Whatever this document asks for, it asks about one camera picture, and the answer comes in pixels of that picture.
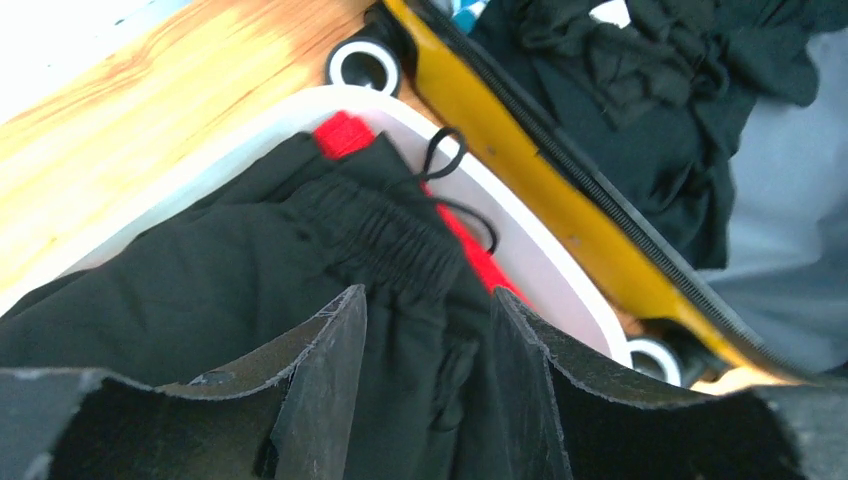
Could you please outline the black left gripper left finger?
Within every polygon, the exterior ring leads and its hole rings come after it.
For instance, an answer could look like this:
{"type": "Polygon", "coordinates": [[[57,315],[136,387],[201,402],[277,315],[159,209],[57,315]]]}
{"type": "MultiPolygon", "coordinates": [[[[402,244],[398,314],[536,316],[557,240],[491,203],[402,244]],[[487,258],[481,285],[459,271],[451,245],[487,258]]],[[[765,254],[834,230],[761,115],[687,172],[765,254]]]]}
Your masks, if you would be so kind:
{"type": "Polygon", "coordinates": [[[362,286],[187,384],[1,373],[5,479],[339,479],[366,336],[362,286]]]}

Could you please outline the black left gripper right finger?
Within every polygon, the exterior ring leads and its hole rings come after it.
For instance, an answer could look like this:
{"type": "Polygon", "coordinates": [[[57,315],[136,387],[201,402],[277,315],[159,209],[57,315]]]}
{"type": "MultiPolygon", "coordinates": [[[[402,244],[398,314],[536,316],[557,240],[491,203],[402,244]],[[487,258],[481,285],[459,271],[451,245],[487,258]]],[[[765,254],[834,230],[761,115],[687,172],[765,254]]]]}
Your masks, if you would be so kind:
{"type": "Polygon", "coordinates": [[[495,368],[516,479],[798,479],[753,391],[704,395],[627,368],[495,292],[495,368]]]}

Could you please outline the white rectangular basin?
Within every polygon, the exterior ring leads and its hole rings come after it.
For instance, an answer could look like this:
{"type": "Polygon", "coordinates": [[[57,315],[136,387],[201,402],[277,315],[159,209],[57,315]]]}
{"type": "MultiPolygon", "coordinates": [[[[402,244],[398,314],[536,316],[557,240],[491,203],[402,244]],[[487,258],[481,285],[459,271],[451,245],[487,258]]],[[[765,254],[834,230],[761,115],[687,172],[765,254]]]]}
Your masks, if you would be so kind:
{"type": "MultiPolygon", "coordinates": [[[[29,291],[58,277],[114,257],[148,228],[244,171],[283,140],[312,131],[338,111],[386,133],[405,161],[419,168],[437,126],[402,101],[354,86],[322,86],[294,93],[230,133],[188,155],[125,206],[75,233],[57,253],[1,291],[8,311],[29,291]]],[[[430,190],[489,218],[500,236],[494,259],[546,321],[616,362],[630,366],[630,351],[612,308],[582,268],[534,214],[472,154],[430,190]]]]}

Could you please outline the black garment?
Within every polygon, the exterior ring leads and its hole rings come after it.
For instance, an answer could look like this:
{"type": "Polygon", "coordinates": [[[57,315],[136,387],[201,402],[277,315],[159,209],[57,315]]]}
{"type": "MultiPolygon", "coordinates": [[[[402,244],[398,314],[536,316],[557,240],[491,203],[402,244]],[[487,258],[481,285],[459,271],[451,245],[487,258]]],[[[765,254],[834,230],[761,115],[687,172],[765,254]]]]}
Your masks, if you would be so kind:
{"type": "Polygon", "coordinates": [[[362,286],[366,336],[339,479],[506,479],[491,296],[386,136],[331,160],[308,133],[1,319],[5,369],[187,384],[362,286]]]}
{"type": "Polygon", "coordinates": [[[728,258],[729,161],[762,97],[801,107],[812,36],[843,1],[491,1],[471,28],[601,173],[697,269],[728,258]]]}

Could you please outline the yellow cartoon hard-shell suitcase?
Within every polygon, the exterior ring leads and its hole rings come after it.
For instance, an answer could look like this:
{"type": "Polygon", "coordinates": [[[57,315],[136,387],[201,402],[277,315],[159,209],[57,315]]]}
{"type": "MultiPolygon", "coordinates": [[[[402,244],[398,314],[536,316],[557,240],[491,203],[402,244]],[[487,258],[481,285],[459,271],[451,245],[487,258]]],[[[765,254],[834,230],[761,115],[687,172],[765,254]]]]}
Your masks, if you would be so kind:
{"type": "Polygon", "coordinates": [[[689,387],[751,367],[828,384],[770,346],[604,177],[495,58],[430,1],[377,1],[325,63],[330,84],[418,95],[546,225],[601,292],[642,326],[636,367],[689,387]]]}

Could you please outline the red garment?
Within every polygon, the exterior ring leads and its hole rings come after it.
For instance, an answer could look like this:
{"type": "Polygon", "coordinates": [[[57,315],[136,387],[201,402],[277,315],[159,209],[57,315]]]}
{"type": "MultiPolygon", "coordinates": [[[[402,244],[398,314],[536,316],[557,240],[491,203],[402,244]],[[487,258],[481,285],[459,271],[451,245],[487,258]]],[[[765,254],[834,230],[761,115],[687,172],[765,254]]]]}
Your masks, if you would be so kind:
{"type": "MultiPolygon", "coordinates": [[[[360,116],[339,111],[315,128],[312,133],[319,149],[331,160],[356,153],[371,146],[377,135],[360,116]]],[[[447,205],[436,207],[440,217],[451,232],[459,239],[466,258],[471,264],[484,287],[492,293],[497,287],[503,287],[526,300],[522,292],[513,285],[494,260],[493,254],[484,249],[481,242],[474,238],[470,229],[447,205]]]]}

